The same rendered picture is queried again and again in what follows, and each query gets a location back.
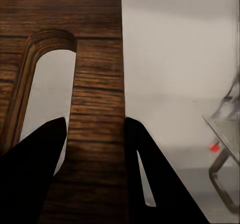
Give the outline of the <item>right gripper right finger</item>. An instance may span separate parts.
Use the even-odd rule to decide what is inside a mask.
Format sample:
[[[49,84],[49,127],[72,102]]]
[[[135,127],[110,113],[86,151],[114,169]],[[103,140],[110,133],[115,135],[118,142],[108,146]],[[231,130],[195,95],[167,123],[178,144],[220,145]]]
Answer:
[[[145,204],[137,151],[156,207]],[[144,125],[126,117],[129,224],[210,224]]]

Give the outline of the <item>cutting board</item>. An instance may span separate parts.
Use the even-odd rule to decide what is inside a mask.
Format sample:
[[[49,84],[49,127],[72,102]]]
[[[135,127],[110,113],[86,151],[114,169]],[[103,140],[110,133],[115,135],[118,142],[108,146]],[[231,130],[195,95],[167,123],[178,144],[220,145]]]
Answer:
[[[129,224],[122,0],[0,0],[0,158],[37,61],[62,49],[76,53],[66,153],[37,224]]]

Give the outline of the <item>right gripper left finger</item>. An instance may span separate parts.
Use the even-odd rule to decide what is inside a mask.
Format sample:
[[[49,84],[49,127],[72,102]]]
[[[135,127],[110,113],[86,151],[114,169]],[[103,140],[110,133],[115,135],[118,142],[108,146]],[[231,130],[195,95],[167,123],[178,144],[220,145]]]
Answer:
[[[38,223],[66,137],[57,118],[0,157],[0,224]]]

